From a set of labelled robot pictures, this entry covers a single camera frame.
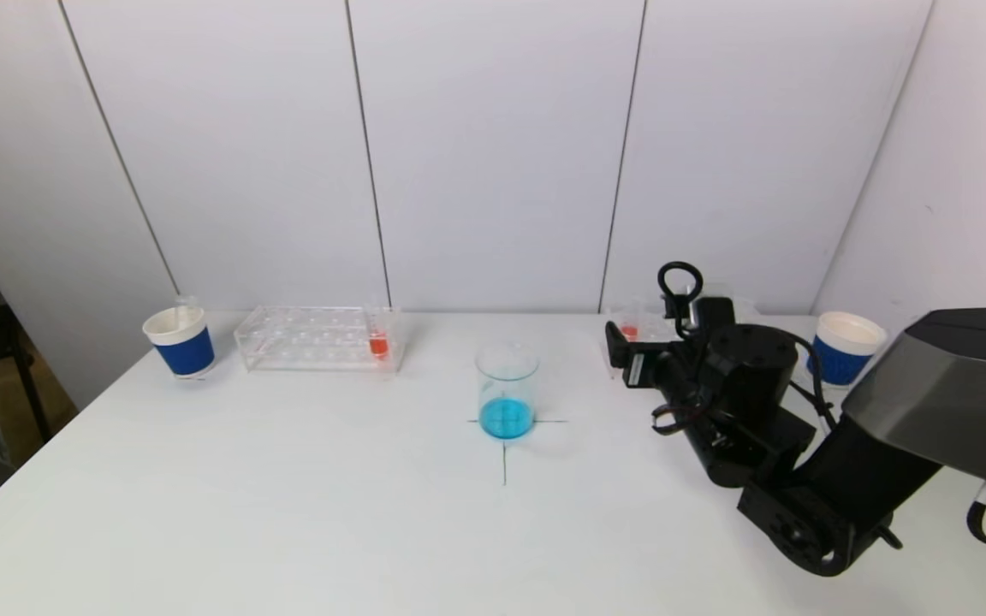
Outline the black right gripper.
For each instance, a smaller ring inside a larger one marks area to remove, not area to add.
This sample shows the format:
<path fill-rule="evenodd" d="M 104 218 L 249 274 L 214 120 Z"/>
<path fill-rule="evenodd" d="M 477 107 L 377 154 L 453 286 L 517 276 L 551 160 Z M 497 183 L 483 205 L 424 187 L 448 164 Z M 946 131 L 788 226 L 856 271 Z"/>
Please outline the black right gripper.
<path fill-rule="evenodd" d="M 684 399 L 696 389 L 686 343 L 631 342 L 614 321 L 605 323 L 605 340 L 608 363 L 623 368 L 627 388 L 656 389 L 665 399 Z"/>

